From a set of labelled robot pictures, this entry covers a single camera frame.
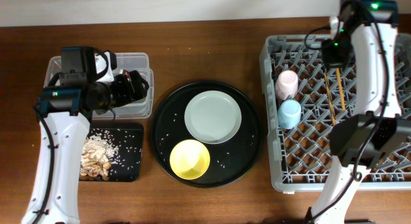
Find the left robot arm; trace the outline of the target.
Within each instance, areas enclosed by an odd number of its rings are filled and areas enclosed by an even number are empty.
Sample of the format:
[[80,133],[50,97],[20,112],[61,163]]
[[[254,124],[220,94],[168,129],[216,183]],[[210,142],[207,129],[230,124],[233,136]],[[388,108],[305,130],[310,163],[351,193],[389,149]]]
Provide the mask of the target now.
[[92,115],[146,97],[149,83],[136,70],[117,67],[116,54],[90,46],[63,47],[62,66],[33,109],[40,125],[40,153],[23,223],[79,223],[82,148]]

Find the pink cup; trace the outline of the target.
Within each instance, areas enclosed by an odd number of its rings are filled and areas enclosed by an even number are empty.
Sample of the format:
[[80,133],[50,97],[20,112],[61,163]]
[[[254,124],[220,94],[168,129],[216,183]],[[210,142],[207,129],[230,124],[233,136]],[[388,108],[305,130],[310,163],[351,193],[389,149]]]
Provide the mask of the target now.
[[286,100],[294,98],[298,90],[298,75],[291,70],[281,72],[275,83],[275,96],[277,99]]

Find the blue cup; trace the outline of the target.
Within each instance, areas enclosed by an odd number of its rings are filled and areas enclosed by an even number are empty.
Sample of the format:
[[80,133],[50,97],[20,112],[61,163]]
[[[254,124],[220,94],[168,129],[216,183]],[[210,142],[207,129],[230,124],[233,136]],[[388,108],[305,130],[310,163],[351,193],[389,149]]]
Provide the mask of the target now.
[[278,110],[278,123],[281,128],[295,128],[301,120],[302,108],[298,101],[288,99],[284,101]]

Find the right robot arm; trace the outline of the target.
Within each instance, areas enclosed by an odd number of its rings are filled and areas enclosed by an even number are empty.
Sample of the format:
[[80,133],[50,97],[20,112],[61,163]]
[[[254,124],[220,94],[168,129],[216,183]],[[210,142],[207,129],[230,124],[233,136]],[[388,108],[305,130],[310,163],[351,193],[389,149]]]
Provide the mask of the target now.
[[332,164],[326,183],[305,223],[344,223],[363,179],[410,135],[396,94],[394,52],[398,5],[392,0],[340,0],[331,38],[319,51],[327,69],[356,70],[354,114],[329,136]]

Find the food scraps pile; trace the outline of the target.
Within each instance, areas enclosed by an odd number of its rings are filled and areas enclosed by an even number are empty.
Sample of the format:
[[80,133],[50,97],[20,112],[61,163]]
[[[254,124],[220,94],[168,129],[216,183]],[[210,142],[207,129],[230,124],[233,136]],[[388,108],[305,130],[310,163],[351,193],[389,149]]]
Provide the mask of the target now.
[[119,146],[107,135],[94,134],[86,138],[80,161],[81,181],[109,181],[116,164],[119,164]]

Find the grey round plate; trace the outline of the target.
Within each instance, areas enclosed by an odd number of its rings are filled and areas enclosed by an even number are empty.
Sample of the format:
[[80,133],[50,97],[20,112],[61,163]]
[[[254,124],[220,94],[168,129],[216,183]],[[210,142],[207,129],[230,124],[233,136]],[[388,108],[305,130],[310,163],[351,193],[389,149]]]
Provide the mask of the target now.
[[236,135],[242,113],[232,96],[218,90],[207,90],[189,101],[184,122],[188,132],[198,141],[221,144]]

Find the yellow bowl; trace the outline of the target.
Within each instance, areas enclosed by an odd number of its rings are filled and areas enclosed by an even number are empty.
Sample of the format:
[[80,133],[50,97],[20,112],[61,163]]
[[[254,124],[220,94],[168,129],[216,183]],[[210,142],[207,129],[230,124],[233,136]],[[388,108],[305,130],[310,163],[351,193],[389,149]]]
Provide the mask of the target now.
[[194,180],[206,173],[211,161],[207,147],[188,139],[179,142],[170,153],[171,170],[184,180]]

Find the gold brown snack wrapper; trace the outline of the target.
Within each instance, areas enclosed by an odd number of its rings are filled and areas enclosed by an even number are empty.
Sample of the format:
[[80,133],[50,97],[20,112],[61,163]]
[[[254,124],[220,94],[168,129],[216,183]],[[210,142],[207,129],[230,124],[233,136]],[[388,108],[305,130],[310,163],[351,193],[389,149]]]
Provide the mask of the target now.
[[128,71],[122,69],[118,74],[118,83],[123,87],[130,87],[132,85],[132,80]]

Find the wooden chopstick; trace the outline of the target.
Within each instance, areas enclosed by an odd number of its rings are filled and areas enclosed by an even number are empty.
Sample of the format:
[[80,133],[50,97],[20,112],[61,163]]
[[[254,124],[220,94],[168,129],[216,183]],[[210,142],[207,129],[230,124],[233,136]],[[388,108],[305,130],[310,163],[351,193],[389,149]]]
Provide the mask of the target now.
[[339,95],[340,95],[340,100],[341,100],[341,107],[342,107],[342,110],[345,111],[346,106],[345,106],[344,90],[343,90],[343,86],[342,86],[340,68],[336,69],[336,75],[337,75],[338,90],[339,90]]
[[329,89],[328,72],[326,70],[324,70],[324,80],[325,80],[325,84],[326,84],[326,92],[327,92],[327,97],[328,97],[329,110],[330,110],[330,113],[331,113],[331,122],[332,122],[333,126],[335,126],[337,124],[337,121],[335,119],[335,110],[334,110],[334,106],[333,106],[331,92],[330,92],[330,89]]

